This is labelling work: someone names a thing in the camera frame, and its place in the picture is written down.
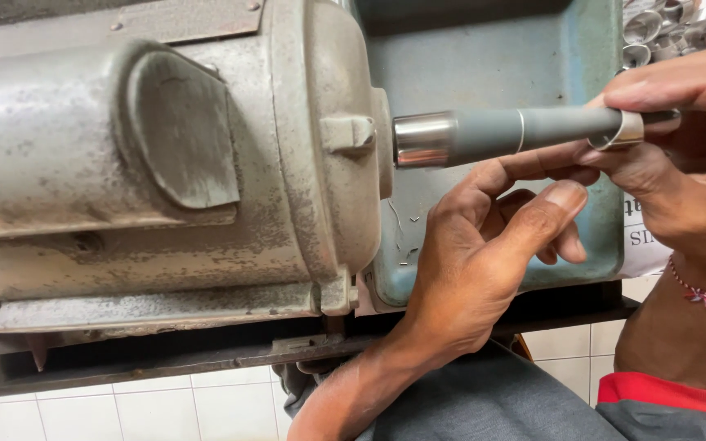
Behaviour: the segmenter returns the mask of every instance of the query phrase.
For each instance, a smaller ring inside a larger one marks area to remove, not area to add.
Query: metal bolt
[[[103,239],[96,233],[83,232],[72,236],[75,248],[84,253],[97,253],[103,250]]]

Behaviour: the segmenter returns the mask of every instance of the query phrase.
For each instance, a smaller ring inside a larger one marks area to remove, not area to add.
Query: fingernail
[[[579,165],[588,165],[598,161],[601,158],[603,158],[602,151],[588,148],[587,150],[581,150],[574,155],[574,162]]]
[[[584,190],[584,186],[572,180],[558,181],[546,195],[548,202],[568,212],[576,211],[577,208],[584,205],[587,198],[588,193]]]
[[[580,257],[583,259],[587,258],[588,252],[584,250],[584,245],[582,245],[582,241],[579,238],[576,238],[576,250],[579,251]]]
[[[629,102],[632,103],[640,103],[642,102],[648,94],[647,89],[648,84],[647,80],[642,80],[640,82],[635,82],[632,85],[626,85],[624,87],[621,87],[619,89],[614,89],[611,90],[610,92],[606,93],[605,99],[617,99],[617,100],[628,100]]]

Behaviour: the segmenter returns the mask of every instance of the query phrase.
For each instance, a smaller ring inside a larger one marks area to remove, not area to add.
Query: pile of metal rings
[[[654,0],[637,12],[623,20],[618,73],[706,49],[706,0]]]

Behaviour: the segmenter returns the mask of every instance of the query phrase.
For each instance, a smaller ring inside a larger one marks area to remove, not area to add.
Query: metal plate
[[[161,0],[124,6],[109,38],[186,42],[256,32],[265,0]]]
[[[620,60],[619,2],[599,0],[358,0],[367,30],[373,85],[386,90],[391,114],[458,107],[581,105],[613,77]],[[396,170],[382,201],[378,255],[365,270],[388,305],[407,304],[428,210],[470,170]],[[549,180],[518,182],[539,192]],[[521,290],[606,280],[623,259],[622,192],[607,179],[590,188],[576,218],[588,260],[530,262]]]

